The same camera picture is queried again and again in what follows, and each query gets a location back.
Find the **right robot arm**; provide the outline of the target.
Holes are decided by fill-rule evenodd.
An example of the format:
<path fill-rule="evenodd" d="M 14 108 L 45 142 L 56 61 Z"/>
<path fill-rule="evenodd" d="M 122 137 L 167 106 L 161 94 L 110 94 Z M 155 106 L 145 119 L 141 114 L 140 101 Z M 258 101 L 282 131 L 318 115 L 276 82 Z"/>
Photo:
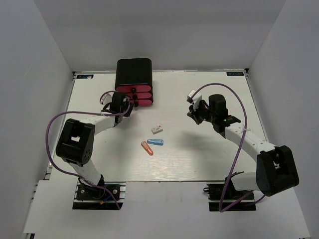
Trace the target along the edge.
<path fill-rule="evenodd" d="M 240 146 L 255 162 L 254 172 L 242 172 L 231 176 L 226 184 L 226 195 L 238 198 L 243 191 L 260 191 L 270 197 L 297 186 L 300 182 L 291 149 L 275 146 L 244 128 L 241 121 L 228 113 L 223 95 L 215 94 L 206 102 L 200 93 L 191 91 L 188 116 L 196 124 L 206 121 L 225 139 Z"/>

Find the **white staples box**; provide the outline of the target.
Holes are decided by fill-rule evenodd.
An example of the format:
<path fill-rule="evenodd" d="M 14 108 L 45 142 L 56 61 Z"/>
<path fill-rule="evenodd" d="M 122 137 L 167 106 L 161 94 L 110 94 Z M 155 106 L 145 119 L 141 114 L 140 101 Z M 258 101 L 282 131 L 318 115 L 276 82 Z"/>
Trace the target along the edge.
<path fill-rule="evenodd" d="M 163 132 L 163 127 L 161 125 L 156 125 L 155 127 L 151 129 L 151 131 L 153 134 L 157 134 L 157 133 Z"/>

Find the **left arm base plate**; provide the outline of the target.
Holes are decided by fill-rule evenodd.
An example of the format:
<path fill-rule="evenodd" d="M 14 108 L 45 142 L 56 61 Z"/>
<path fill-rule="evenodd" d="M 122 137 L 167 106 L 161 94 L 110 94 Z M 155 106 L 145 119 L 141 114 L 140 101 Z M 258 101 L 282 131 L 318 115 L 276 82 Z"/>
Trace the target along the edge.
<path fill-rule="evenodd" d="M 105 187 L 112 196 L 108 192 L 78 182 L 72 209 L 98 211 L 121 209 L 125 199 L 126 183 L 105 182 Z"/>

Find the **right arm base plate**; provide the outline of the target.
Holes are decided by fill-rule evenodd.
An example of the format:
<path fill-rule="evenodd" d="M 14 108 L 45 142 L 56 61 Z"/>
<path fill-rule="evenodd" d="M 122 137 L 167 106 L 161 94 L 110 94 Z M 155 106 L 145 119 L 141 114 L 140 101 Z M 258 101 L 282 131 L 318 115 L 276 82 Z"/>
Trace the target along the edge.
<path fill-rule="evenodd" d="M 219 211 L 219 203 L 222 196 L 222 191 L 224 188 L 224 183 L 211 183 L 207 184 L 206 187 L 203 188 L 203 192 L 208 195 L 208 205 L 210 212 L 218 212 Z M 241 197 L 245 196 L 249 191 L 236 191 L 233 186 L 228 186 L 224 199 L 222 208 L 228 207 L 230 204 L 239 200 Z M 254 194 L 251 193 L 245 199 L 243 199 L 238 204 L 234 205 L 227 211 L 230 212 L 240 212 L 240 211 L 256 211 L 256 206 L 254 204 L 255 197 Z"/>

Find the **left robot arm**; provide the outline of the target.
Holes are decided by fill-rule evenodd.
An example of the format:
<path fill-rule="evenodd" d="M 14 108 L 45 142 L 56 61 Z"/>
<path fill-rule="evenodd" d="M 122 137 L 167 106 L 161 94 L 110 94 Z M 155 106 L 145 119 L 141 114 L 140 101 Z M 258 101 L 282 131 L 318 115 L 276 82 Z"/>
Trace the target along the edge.
<path fill-rule="evenodd" d="M 55 153 L 76 172 L 80 182 L 88 185 L 88 193 L 95 199 L 105 194 L 104 177 L 95 168 L 91 157 L 94 137 L 117 126 L 124 117 L 129 117 L 133 103 L 128 94 L 112 91 L 104 94 L 100 103 L 100 113 L 88 113 L 90 118 L 83 120 L 67 119 Z"/>

